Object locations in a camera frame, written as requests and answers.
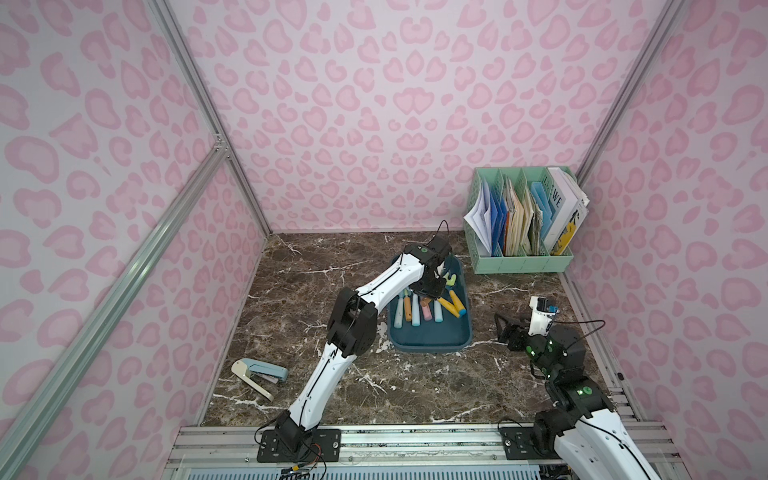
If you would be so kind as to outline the teal rake yellow handle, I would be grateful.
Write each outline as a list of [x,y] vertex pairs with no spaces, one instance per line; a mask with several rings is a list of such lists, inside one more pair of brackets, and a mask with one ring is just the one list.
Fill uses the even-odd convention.
[[467,310],[464,303],[461,301],[460,297],[455,292],[457,276],[455,274],[445,274],[444,279],[446,280],[446,288],[448,291],[448,295],[451,299],[453,309],[456,311],[455,316],[457,318],[460,318],[461,316],[466,314]]

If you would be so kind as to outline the teal fork yellow handle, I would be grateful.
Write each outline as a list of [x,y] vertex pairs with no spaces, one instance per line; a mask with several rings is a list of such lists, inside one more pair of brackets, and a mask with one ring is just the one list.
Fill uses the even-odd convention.
[[444,298],[438,298],[437,302],[444,310],[448,311],[454,317],[459,318],[461,316],[460,312],[456,309],[452,302],[449,302]]

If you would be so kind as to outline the light blue fork white handle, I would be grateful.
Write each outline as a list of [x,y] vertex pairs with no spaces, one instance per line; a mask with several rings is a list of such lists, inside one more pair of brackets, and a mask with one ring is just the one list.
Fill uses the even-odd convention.
[[419,298],[415,293],[410,296],[411,300],[411,324],[413,327],[419,327],[421,325],[421,307]]

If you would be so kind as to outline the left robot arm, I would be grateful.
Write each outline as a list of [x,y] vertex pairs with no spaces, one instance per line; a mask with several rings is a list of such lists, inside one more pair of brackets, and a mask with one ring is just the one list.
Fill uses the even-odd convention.
[[341,378],[372,346],[382,310],[406,289],[422,298],[438,299],[446,286],[442,268],[452,253],[447,238],[411,243],[391,265],[370,282],[339,291],[327,325],[321,358],[297,399],[277,417],[275,432],[291,452],[311,444],[325,407]]

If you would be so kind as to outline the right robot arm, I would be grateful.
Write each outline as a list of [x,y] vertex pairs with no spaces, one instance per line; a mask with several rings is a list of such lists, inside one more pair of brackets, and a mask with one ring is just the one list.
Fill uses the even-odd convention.
[[536,414],[531,443],[557,455],[580,479],[657,479],[659,474],[624,427],[615,406],[585,373],[585,337],[555,324],[530,334],[519,321],[494,315],[497,340],[529,360],[553,408]]

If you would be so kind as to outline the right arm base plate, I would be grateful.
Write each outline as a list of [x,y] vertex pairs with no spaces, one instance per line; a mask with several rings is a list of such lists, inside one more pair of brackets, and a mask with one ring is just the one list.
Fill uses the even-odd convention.
[[559,460],[560,457],[534,443],[533,428],[501,426],[499,428],[505,457],[510,461]]

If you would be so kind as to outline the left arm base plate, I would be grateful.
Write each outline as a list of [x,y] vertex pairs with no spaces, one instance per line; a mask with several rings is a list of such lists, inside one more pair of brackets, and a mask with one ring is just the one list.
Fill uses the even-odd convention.
[[318,459],[327,463],[337,462],[340,456],[342,431],[340,429],[315,429],[301,439],[286,442],[273,429],[265,430],[259,443],[258,463],[310,462]]

